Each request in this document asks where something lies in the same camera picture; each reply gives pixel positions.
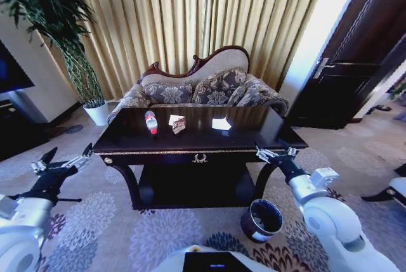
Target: table drawer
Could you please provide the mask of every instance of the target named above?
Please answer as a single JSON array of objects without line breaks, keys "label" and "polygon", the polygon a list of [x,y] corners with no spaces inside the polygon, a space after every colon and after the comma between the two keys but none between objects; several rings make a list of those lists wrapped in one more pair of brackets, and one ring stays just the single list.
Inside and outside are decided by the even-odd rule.
[{"label": "table drawer", "polygon": [[103,161],[115,165],[135,164],[205,164],[261,162],[255,152],[192,152],[166,154],[100,155]]}]

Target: television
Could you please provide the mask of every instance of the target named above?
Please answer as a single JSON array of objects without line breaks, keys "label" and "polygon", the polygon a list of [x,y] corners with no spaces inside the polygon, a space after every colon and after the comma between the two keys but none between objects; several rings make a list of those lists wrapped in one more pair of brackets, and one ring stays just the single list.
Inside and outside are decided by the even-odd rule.
[{"label": "television", "polygon": [[0,41],[0,93],[32,86],[30,78]]}]

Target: gold drawer pull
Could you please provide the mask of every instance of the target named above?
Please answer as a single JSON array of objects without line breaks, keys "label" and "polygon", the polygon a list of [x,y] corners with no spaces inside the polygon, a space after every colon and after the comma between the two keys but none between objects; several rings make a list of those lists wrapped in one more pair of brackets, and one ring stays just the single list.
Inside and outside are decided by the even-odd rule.
[{"label": "gold drawer pull", "polygon": [[199,154],[197,153],[195,155],[195,160],[192,160],[192,162],[193,163],[206,163],[206,162],[208,162],[206,159],[207,159],[207,156],[205,153],[203,154],[203,159],[199,159]]}]

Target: white plant pot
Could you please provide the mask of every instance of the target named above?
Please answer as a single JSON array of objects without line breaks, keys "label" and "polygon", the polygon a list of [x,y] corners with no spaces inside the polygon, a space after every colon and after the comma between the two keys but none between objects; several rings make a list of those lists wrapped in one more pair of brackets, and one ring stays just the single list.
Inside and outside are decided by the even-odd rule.
[{"label": "white plant pot", "polygon": [[85,111],[89,114],[89,116],[96,123],[97,126],[107,125],[108,107],[106,102],[99,107],[83,107],[83,109],[85,109]]}]

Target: water bottle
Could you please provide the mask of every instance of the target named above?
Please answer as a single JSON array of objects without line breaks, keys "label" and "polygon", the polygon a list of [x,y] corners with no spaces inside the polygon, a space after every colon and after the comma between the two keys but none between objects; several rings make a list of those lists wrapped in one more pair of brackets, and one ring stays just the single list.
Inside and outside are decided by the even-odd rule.
[{"label": "water bottle", "polygon": [[158,132],[158,122],[155,118],[155,114],[152,111],[147,111],[145,113],[145,122],[152,135],[156,135]]}]

